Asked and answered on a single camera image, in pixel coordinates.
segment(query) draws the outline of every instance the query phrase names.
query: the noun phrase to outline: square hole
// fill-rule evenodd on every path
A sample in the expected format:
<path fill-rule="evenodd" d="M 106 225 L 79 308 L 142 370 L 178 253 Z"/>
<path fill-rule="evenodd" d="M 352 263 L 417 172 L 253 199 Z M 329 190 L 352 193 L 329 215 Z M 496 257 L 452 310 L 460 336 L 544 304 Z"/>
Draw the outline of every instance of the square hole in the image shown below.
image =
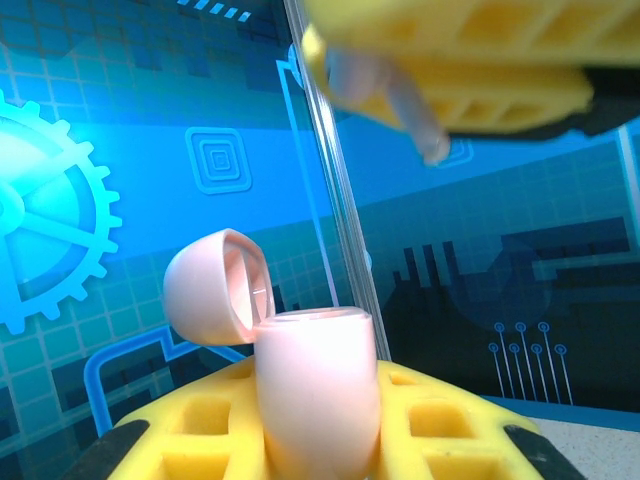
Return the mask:
<path fill-rule="evenodd" d="M 253 375 L 253 362 L 242 361 L 225 367 L 224 370 L 216 374 L 216 378 L 224 378 L 225 380 L 244 380 Z"/>
<path fill-rule="evenodd" d="M 496 105 L 484 102 L 471 102 L 462 114 L 461 120 L 465 122 L 483 122 L 487 121 L 496 112 Z"/>
<path fill-rule="evenodd" d="M 537 105 L 511 105 L 500 117 L 500 123 L 520 125 L 533 122 L 540 117 L 544 109 Z"/>
<path fill-rule="evenodd" d="M 588 33 L 611 10 L 611 5 L 589 5 L 583 1 L 568 5 L 538 37 L 541 47 L 571 45 Z"/>
<path fill-rule="evenodd" d="M 411 435 L 414 437 L 474 437 L 465 414 L 458 407 L 437 400 L 426 401 L 411 407 L 409 426 Z"/>
<path fill-rule="evenodd" d="M 491 455 L 433 455 L 427 464 L 433 480 L 514 480 L 500 459 Z"/>
<path fill-rule="evenodd" d="M 153 480 L 223 480 L 229 457 L 222 453 L 165 452 Z"/>
<path fill-rule="evenodd" d="M 403 375 L 401 373 L 397 373 L 397 372 L 394 372 L 394 373 L 390 374 L 389 375 L 389 380 L 391 380 L 391 383 L 393 385 L 398 385 L 398 386 L 407 386 L 407 385 L 417 385 L 418 384 L 415 380 L 413 380 L 413 379 L 411 379 L 411 378 L 409 378 L 409 377 L 407 377 L 407 376 L 405 376 L 405 375 Z"/>
<path fill-rule="evenodd" d="M 406 15 L 401 18 L 395 19 L 384 28 L 384 37 L 392 40 L 397 44 L 403 44 L 411 42 L 418 37 L 421 28 L 421 16 L 419 12 L 414 12 L 413 15 Z M 380 29 L 373 29 L 372 31 L 380 32 Z"/>
<path fill-rule="evenodd" d="M 541 6 L 513 0 L 486 2 L 469 18 L 460 32 L 460 39 L 504 47 L 536 20 Z"/>
<path fill-rule="evenodd" d="M 391 107 L 389 106 L 389 102 L 382 95 L 373 95 L 362 106 L 365 111 L 389 111 Z"/>
<path fill-rule="evenodd" d="M 433 108 L 434 112 L 436 112 L 436 116 L 440 120 L 449 118 L 457 107 L 457 102 L 455 100 L 433 100 L 430 103 L 431 108 Z"/>
<path fill-rule="evenodd" d="M 602 43 L 609 47 L 633 50 L 640 47 L 640 7 L 615 25 Z"/>
<path fill-rule="evenodd" d="M 182 421 L 178 423 L 177 431 L 174 433 L 227 435 L 230 410 L 231 403 L 228 400 L 204 396 L 194 398 L 182 411 Z"/>

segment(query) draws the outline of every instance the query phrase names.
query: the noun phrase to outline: egg lid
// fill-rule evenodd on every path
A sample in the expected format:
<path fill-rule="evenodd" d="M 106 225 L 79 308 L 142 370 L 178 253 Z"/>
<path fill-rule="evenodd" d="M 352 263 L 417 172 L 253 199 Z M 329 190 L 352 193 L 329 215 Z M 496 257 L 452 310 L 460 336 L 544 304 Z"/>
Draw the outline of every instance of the egg lid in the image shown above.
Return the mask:
<path fill-rule="evenodd" d="M 190 342 L 253 343 L 255 327 L 275 315 L 264 253 L 232 229 L 197 240 L 167 268 L 164 307 L 173 328 Z"/>

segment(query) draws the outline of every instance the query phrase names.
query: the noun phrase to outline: grid pattern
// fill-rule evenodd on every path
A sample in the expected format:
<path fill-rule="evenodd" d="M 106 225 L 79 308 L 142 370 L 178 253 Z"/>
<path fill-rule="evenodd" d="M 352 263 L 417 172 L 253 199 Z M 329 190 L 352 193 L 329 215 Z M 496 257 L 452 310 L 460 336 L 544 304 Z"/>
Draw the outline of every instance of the grid pattern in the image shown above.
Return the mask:
<path fill-rule="evenodd" d="M 323 225 L 339 297 L 349 303 L 350 289 L 333 219 L 323 219 Z M 284 309 L 331 306 L 312 222 L 250 236 L 269 260 L 277 300 Z M 30 318 L 28 331 L 17 338 L 0 329 L 0 413 L 5 422 L 0 424 L 0 434 L 4 425 L 6 437 L 0 439 L 0 458 L 13 458 L 11 452 L 21 449 L 17 458 L 28 475 L 25 478 L 51 478 L 47 475 L 55 465 L 67 468 L 94 438 L 82 383 L 84 363 L 106 345 L 166 324 L 161 285 L 166 266 L 177 251 L 108 262 L 104 279 L 86 283 L 89 297 L 85 301 L 61 303 L 59 319 Z M 207 355 L 206 351 L 196 352 L 192 361 L 200 365 L 186 370 L 200 368 L 197 378 L 226 365 L 212 358 L 215 355 Z M 203 369 L 202 363 L 209 368 Z M 155 347 L 107 364 L 102 377 L 112 416 L 120 418 L 179 386 L 175 375 L 175 367 L 167 365 Z M 37 455 L 30 453 L 35 448 Z"/>
<path fill-rule="evenodd" d="M 380 52 L 503 64 L 636 65 L 640 51 L 637 0 L 470 0 L 446 7 L 431 0 L 356 0 L 346 12 L 337 0 L 307 0 L 306 7 L 329 43 Z"/>
<path fill-rule="evenodd" d="M 40 103 L 49 121 L 289 128 L 281 98 L 260 91 L 279 85 L 282 12 L 264 8 L 243 24 L 193 12 L 171 0 L 2 2 L 0 90 Z"/>
<path fill-rule="evenodd" d="M 409 273 L 404 248 L 420 251 L 424 244 L 451 241 L 461 273 L 475 273 L 495 259 L 504 235 L 621 215 L 631 224 L 624 182 L 610 143 L 365 206 L 360 219 L 380 302 L 395 288 L 389 272 Z M 434 254 L 446 285 L 444 249 L 436 247 Z M 426 263 L 420 260 L 418 268 L 422 285 L 429 286 Z"/>

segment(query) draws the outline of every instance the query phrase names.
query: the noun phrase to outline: circuit graphic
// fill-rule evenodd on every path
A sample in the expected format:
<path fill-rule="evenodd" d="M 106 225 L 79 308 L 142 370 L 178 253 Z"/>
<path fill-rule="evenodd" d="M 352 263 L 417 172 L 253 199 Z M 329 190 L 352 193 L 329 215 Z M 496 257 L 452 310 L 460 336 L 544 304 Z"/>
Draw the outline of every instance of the circuit graphic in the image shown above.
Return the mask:
<path fill-rule="evenodd" d="M 560 343 L 553 348 L 551 347 L 549 338 L 551 325 L 547 322 L 538 323 L 538 331 L 543 336 L 544 345 L 527 341 L 528 327 L 523 322 L 518 322 L 515 325 L 520 341 L 509 343 L 509 345 L 505 340 L 505 325 L 502 322 L 496 322 L 493 328 L 499 336 L 499 342 L 491 342 L 489 351 L 493 355 L 496 365 L 496 374 L 503 398 L 574 404 L 565 360 L 568 350 L 565 345 Z M 557 356 L 556 360 L 554 360 L 552 352 Z M 558 363 L 562 367 L 562 375 L 556 371 Z M 503 371 L 507 373 L 506 379 L 502 376 Z M 539 373 L 539 382 L 534 381 L 534 371 L 536 371 L 535 375 Z M 553 390 L 550 386 L 550 380 L 553 382 Z M 538 391 L 538 384 L 542 386 L 544 397 Z"/>
<path fill-rule="evenodd" d="M 118 248 L 109 232 L 122 220 L 110 204 L 120 197 L 103 183 L 110 171 L 93 165 L 93 145 L 74 142 L 70 128 L 0 91 L 0 323 L 12 335 L 31 315 L 57 319 L 69 296 L 84 300 L 82 284 L 104 277 L 100 259 Z"/>

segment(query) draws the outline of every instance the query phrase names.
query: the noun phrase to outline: blue background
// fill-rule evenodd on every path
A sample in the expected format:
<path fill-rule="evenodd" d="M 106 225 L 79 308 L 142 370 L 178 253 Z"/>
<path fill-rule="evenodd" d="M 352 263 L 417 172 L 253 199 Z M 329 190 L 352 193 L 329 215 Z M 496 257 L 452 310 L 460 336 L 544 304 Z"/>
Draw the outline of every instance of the blue background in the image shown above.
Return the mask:
<path fill-rule="evenodd" d="M 227 227 L 251 236 L 268 258 L 278 311 L 353 301 L 303 91 L 287 63 L 282 4 L 239 0 L 231 19 L 194 4 L 0 3 L 6 103 L 37 102 L 50 124 L 68 121 L 69 137 L 91 142 L 90 165 L 109 167 L 101 182 L 120 197 L 107 217 L 96 213 L 106 194 L 69 170 L 25 204 L 90 232 L 108 216 L 122 219 L 108 235 L 118 251 L 100 259 L 106 276 L 83 282 L 86 299 L 62 298 L 52 319 L 14 311 L 19 334 L 0 324 L 3 480 L 55 478 L 96 438 L 87 359 L 166 326 L 164 269 L 190 242 Z M 244 11 L 251 16 L 240 22 Z M 0 107 L 0 116 L 10 111 Z M 404 135 L 337 118 L 394 359 L 505 402 L 536 396 L 537 408 L 570 409 L 580 421 L 637 425 L 640 256 L 629 192 L 638 185 L 617 132 L 544 144 L 459 141 L 433 170 Z M 40 141 L 8 125 L 0 123 L 5 181 L 27 152 L 16 145 Z M 638 151 L 640 123 L 628 128 Z M 203 143 L 226 145 L 213 177 L 236 179 L 205 178 L 213 160 L 202 158 Z M 58 284 L 70 295 L 82 250 L 26 235 L 7 236 L 11 262 L 0 273 L 15 276 L 23 298 Z M 37 248 L 18 247 L 27 244 Z M 18 265 L 32 275 L 14 275 Z M 539 373 L 531 347 L 546 341 L 552 361 L 540 357 Z M 509 345 L 519 353 L 504 357 Z M 205 349 L 168 358 L 156 343 L 110 360 L 100 372 L 110 419 L 230 358 Z M 581 407 L 590 410 L 576 414 Z"/>

